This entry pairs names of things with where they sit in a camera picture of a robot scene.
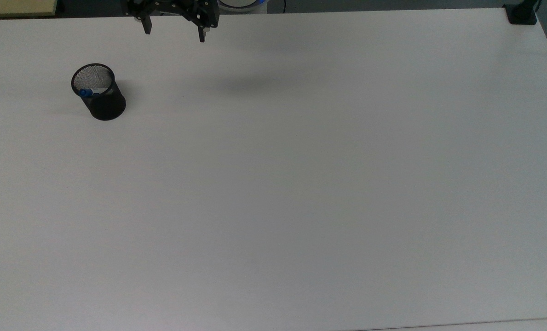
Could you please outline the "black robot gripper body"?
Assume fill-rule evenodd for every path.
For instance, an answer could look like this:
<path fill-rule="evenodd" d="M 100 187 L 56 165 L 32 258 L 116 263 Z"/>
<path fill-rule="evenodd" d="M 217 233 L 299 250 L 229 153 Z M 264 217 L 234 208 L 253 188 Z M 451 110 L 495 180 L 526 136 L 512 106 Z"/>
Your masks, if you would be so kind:
<path fill-rule="evenodd" d="M 219 5 L 216 0 L 127 0 L 126 15 L 139 20 L 154 12 L 181 16 L 196 26 L 216 28 Z"/>

